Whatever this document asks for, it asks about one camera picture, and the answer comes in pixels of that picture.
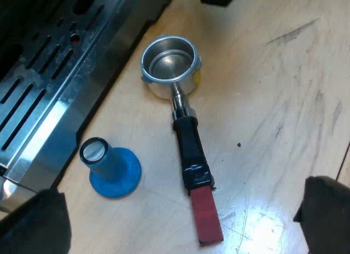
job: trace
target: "yellow label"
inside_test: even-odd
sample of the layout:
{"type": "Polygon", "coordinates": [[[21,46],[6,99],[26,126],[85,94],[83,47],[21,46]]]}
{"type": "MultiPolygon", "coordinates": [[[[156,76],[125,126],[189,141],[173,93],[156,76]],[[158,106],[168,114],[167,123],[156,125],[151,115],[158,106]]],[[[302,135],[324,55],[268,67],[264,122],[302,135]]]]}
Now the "yellow label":
{"type": "Polygon", "coordinates": [[[201,70],[197,70],[193,75],[193,81],[195,84],[199,85],[201,82],[201,70]]]}

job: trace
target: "blue tamper base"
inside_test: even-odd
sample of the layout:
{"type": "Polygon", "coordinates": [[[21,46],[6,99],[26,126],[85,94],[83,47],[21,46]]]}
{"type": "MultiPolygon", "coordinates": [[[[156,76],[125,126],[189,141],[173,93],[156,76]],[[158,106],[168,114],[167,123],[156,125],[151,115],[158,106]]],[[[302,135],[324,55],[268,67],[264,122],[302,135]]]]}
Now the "blue tamper base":
{"type": "MultiPolygon", "coordinates": [[[[132,193],[139,184],[142,173],[141,164],[136,155],[127,148],[115,147],[110,152],[117,154],[120,161],[125,163],[125,170],[114,181],[107,181],[90,170],[90,183],[96,192],[104,197],[121,198],[132,193]]],[[[115,166],[109,166],[112,171],[113,168],[120,167],[115,161],[109,161],[109,163],[116,163],[115,166]]]]}

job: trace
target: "stainless steel drip tray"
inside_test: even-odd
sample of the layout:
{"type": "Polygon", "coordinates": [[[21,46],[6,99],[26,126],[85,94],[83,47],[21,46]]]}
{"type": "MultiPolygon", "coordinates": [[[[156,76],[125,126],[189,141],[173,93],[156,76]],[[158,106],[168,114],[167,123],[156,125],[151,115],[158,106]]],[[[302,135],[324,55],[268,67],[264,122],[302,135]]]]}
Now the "stainless steel drip tray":
{"type": "Polygon", "coordinates": [[[1,0],[0,210],[54,186],[169,0],[1,0]]]}

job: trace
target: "black handle grip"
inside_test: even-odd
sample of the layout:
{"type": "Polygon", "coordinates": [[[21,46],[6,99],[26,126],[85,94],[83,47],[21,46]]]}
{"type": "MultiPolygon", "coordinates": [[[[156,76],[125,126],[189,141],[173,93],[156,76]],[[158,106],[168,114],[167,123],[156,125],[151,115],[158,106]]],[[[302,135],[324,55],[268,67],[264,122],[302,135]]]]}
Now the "black handle grip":
{"type": "Polygon", "coordinates": [[[214,178],[210,173],[199,138],[198,120],[195,117],[183,117],[174,121],[182,163],[182,178],[187,191],[211,185],[214,178]]]}

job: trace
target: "wooden countertop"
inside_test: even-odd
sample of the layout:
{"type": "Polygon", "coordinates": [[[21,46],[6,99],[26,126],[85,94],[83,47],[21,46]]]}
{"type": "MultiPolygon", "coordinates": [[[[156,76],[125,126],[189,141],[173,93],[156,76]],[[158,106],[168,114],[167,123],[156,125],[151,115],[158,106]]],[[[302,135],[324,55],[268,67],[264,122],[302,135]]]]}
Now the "wooden countertop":
{"type": "MultiPolygon", "coordinates": [[[[350,0],[234,0],[218,8],[173,0],[83,137],[134,151],[141,183],[126,198],[103,198],[76,155],[59,185],[71,253],[306,254],[293,222],[305,178],[336,178],[350,140],[349,6],[350,0]],[[171,105],[140,79],[141,53],[161,34],[189,38],[203,62],[190,103],[225,238],[203,249],[182,184],[171,105]]],[[[350,184],[349,174],[341,176],[350,184]]]]}

